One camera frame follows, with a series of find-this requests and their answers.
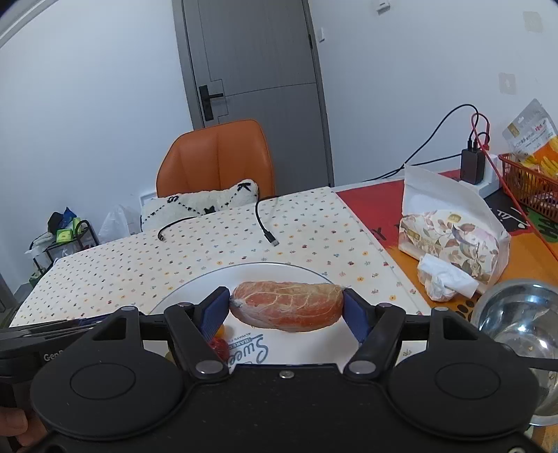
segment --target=blue gripper pad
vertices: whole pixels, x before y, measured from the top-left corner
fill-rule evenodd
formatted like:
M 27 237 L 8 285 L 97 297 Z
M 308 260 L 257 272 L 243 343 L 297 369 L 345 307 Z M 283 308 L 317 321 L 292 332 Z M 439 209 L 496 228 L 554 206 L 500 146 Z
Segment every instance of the blue gripper pad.
M 210 341 L 229 314 L 230 292 L 224 286 L 218 287 L 194 310 L 194 324 L 205 341 Z
M 343 319 L 358 343 L 361 344 L 372 330 L 368 323 L 368 310 L 372 306 L 351 289 L 343 290 Z

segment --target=human hand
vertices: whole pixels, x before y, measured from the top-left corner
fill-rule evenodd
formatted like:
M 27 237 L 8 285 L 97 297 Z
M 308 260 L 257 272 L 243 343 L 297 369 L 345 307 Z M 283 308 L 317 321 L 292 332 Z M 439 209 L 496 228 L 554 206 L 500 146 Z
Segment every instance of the human hand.
M 15 436 L 26 447 L 45 437 L 46 429 L 36 415 L 27 419 L 21 409 L 0 407 L 0 436 Z

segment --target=chair backrest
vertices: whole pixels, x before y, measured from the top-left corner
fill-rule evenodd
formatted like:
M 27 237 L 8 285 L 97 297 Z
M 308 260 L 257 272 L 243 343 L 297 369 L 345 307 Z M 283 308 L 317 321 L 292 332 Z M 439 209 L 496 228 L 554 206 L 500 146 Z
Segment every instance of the chair backrest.
M 266 138 L 253 119 L 219 124 L 177 138 L 159 168 L 157 196 L 223 190 L 243 179 L 257 183 L 260 197 L 275 194 Z

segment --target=tissue box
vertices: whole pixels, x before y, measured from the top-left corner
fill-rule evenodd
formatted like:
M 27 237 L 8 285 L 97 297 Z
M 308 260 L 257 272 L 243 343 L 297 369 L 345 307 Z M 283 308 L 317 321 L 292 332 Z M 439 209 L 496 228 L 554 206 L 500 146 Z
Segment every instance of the tissue box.
M 475 219 L 448 211 L 406 215 L 399 226 L 399 249 L 417 259 L 425 253 L 453 264 L 488 284 L 498 262 L 498 241 Z
M 480 293 L 508 264 L 509 233 L 485 201 L 457 181 L 406 166 L 402 215 L 399 249 L 451 263 L 479 282 Z

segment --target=plastic-wrapped meat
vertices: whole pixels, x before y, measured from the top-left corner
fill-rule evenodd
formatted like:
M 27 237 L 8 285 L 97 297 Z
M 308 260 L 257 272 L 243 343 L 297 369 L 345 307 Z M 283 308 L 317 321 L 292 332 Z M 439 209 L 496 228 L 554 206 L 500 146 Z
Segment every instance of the plastic-wrapped meat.
M 331 283 L 245 282 L 234 290 L 230 311 L 254 327 L 287 332 L 316 330 L 341 317 L 343 290 Z

